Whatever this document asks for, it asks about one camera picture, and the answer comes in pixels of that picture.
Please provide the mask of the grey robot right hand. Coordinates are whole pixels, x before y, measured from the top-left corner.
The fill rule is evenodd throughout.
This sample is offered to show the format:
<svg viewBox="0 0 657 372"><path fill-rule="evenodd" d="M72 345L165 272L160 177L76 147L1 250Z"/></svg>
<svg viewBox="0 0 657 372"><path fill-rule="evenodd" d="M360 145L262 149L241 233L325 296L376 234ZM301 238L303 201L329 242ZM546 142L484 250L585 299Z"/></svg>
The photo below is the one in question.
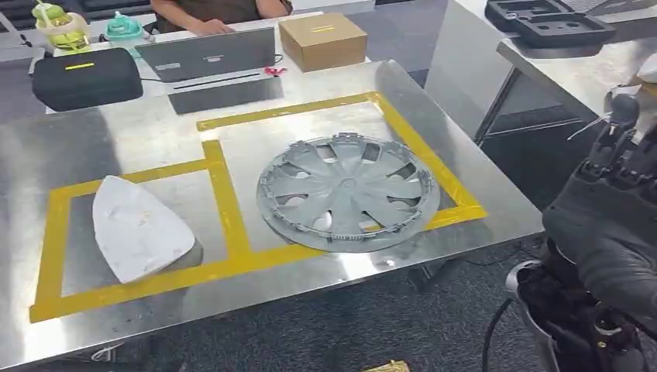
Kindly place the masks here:
<svg viewBox="0 0 657 372"><path fill-rule="evenodd" d="M548 237L601 303L656 334L656 130L633 143L640 105L611 100L587 158L542 213Z"/></svg>

